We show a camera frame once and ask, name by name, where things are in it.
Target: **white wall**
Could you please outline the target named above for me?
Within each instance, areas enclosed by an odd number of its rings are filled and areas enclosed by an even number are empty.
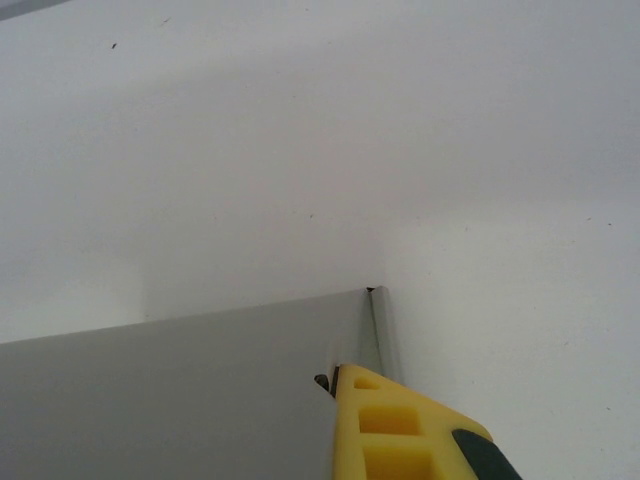
[[[0,23],[0,339],[385,284],[525,478],[637,478],[637,2],[291,5]]]

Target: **square hole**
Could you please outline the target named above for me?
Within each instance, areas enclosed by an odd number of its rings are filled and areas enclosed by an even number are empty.
[[[441,480],[431,456],[423,449],[365,447],[367,480]]]
[[[411,407],[363,407],[358,416],[361,433],[420,435],[418,412]]]

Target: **gray panel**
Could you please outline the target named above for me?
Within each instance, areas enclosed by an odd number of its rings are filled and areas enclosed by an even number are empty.
[[[318,478],[362,291],[0,346],[0,478]]]
[[[405,385],[389,290],[385,287],[377,287],[370,292],[370,295],[383,374],[394,382]]]
[[[69,0],[0,0],[0,20],[52,7]]]

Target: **black rubber grip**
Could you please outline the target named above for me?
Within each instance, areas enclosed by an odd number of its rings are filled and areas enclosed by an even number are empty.
[[[522,480],[495,443],[469,430],[451,434],[478,480]]]

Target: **yellow plastic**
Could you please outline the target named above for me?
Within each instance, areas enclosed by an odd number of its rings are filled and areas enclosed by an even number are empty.
[[[468,417],[355,365],[340,367],[334,480],[477,480],[451,432]]]

